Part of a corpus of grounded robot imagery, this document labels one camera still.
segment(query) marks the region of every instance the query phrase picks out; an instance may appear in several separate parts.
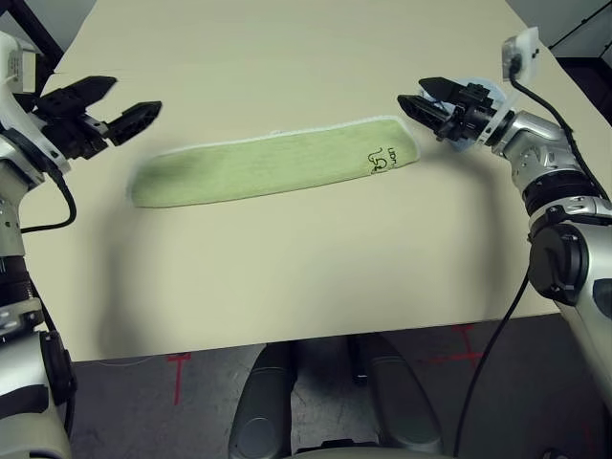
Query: red tape mark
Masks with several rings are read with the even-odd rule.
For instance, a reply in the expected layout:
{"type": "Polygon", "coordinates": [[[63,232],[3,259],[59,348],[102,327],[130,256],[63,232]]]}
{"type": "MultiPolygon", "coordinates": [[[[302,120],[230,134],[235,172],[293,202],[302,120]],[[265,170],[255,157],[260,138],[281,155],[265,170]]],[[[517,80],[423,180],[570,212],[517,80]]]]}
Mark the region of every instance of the red tape mark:
{"type": "Polygon", "coordinates": [[[191,353],[177,354],[176,356],[168,356],[168,361],[176,361],[176,381],[174,383],[174,405],[179,404],[181,400],[181,377],[183,374],[183,362],[191,360],[191,353]]]}
{"type": "Polygon", "coordinates": [[[586,423],[582,423],[582,432],[584,433],[584,443],[586,443],[587,449],[586,457],[596,457],[595,442],[593,441],[593,432],[591,431],[591,427],[586,423]]]}
{"type": "Polygon", "coordinates": [[[466,361],[466,360],[474,360],[480,359],[482,357],[482,352],[470,352],[468,354],[452,354],[450,356],[443,357],[434,357],[432,359],[425,359],[423,361],[419,361],[420,363],[443,363],[445,361],[466,361]]]}
{"type": "Polygon", "coordinates": [[[473,327],[474,326],[470,323],[461,324],[461,325],[453,325],[452,330],[454,330],[455,332],[461,333],[463,342],[466,344],[466,350],[468,351],[468,355],[470,356],[471,367],[476,368],[476,359],[479,359],[482,356],[482,353],[480,354],[480,356],[476,356],[471,350],[471,342],[470,342],[470,337],[468,336],[468,330],[471,330],[473,327]]]}
{"type": "Polygon", "coordinates": [[[470,324],[470,323],[452,326],[452,330],[454,330],[455,332],[461,333],[463,342],[466,345],[466,351],[468,351],[467,353],[451,354],[449,356],[443,356],[443,357],[434,357],[432,359],[425,359],[419,362],[421,363],[423,362],[424,363],[443,363],[445,361],[470,361],[471,367],[476,368],[476,361],[478,361],[478,359],[482,357],[483,353],[473,352],[473,350],[471,349],[471,342],[470,342],[470,336],[468,335],[468,330],[471,330],[472,328],[473,328],[473,324],[470,324]]]}

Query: white wall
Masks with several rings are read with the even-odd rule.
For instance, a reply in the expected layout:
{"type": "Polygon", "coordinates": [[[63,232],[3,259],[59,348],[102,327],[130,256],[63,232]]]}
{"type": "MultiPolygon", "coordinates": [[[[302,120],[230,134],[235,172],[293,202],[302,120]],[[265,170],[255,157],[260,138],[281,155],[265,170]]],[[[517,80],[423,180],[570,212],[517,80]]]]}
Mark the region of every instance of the white wall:
{"type": "MultiPolygon", "coordinates": [[[[538,26],[546,46],[570,32],[608,0],[507,0],[528,26],[538,26]]],[[[597,57],[612,40],[612,6],[607,7],[553,49],[558,57],[597,57]]],[[[612,48],[603,56],[612,66],[612,48]]]]}
{"type": "MultiPolygon", "coordinates": [[[[80,25],[95,3],[96,0],[26,0],[26,4],[63,50],[73,42],[80,25]]],[[[0,17],[0,31],[28,38],[8,13],[0,17]]]]}
{"type": "MultiPolygon", "coordinates": [[[[527,25],[539,26],[540,38],[547,46],[571,31],[581,19],[596,11],[606,1],[507,0],[527,25]]],[[[26,0],[26,3],[59,46],[65,50],[77,35],[82,21],[96,0],[26,0]]],[[[0,17],[0,30],[26,38],[21,28],[8,14],[0,17]]],[[[612,40],[612,7],[602,11],[586,26],[558,45],[554,53],[560,57],[594,57],[603,51],[603,46],[610,40],[612,40]]],[[[612,48],[608,49],[603,58],[612,66],[612,48]]]]}

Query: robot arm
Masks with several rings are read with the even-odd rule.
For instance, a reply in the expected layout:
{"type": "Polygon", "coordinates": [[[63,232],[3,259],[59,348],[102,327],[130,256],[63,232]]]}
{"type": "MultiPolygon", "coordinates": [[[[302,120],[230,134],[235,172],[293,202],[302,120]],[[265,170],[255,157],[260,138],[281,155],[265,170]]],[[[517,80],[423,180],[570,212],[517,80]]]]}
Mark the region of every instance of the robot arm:
{"type": "MultiPolygon", "coordinates": [[[[69,160],[94,157],[106,148],[106,139],[127,142],[162,105],[139,103],[112,122],[94,120],[87,106],[116,80],[90,76],[39,98],[36,109],[26,113],[13,93],[33,87],[32,64],[19,41],[0,33],[0,457],[65,459],[71,457],[69,426],[56,407],[72,400],[76,382],[70,356],[30,280],[22,239],[24,232],[62,225],[21,229],[19,203],[44,182],[45,173],[67,191],[62,175],[69,160]],[[49,332],[37,330],[43,321],[49,332]]],[[[75,209],[72,202],[73,219],[75,209]]]]}
{"type": "MultiPolygon", "coordinates": [[[[477,140],[496,115],[481,85],[440,77],[420,83],[435,99],[455,105],[449,114],[420,96],[398,97],[438,140],[477,140]]],[[[529,280],[568,321],[612,411],[612,205],[552,122],[508,111],[485,145],[510,162],[530,216],[529,280]]]]}

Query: table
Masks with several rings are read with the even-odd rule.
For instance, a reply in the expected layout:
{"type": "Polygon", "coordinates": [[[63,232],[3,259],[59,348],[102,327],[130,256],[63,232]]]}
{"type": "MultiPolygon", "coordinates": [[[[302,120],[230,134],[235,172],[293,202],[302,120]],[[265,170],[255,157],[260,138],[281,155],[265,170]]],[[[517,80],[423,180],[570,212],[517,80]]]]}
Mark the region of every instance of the table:
{"type": "MultiPolygon", "coordinates": [[[[510,165],[455,153],[412,121],[422,159],[380,176],[186,208],[133,209],[125,196],[135,166],[171,148],[400,115],[395,97],[420,77],[501,82],[501,43],[524,27],[501,0],[98,0],[46,90],[108,75],[120,82],[93,116],[164,108],[128,144],[73,162],[72,226],[26,237],[74,359],[501,317],[529,251],[510,165]]],[[[541,51],[532,87],[610,189],[612,131],[541,51]]],[[[64,206],[47,183],[22,224],[64,206]]],[[[555,311],[530,287],[516,315],[555,311]]]]}

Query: gray floor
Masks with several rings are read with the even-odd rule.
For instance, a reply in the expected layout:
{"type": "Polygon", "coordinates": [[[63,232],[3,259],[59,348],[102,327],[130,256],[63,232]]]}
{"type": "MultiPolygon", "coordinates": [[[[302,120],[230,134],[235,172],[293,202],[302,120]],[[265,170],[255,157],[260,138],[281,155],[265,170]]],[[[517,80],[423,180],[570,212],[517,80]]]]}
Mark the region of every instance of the gray floor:
{"type": "MultiPolygon", "coordinates": [[[[467,330],[481,352],[494,323],[467,330]]],[[[446,449],[473,372],[456,327],[385,334],[414,368],[440,418],[446,449]]],[[[204,351],[177,362],[83,362],[73,451],[82,458],[222,458],[234,409],[262,346],[204,351]]],[[[293,394],[293,448],[323,440],[375,440],[367,389],[350,380],[342,338],[303,341],[293,394]]],[[[511,321],[483,372],[461,457],[536,458],[549,446],[571,459],[602,459],[602,404],[569,329],[558,316],[511,321]]]]}

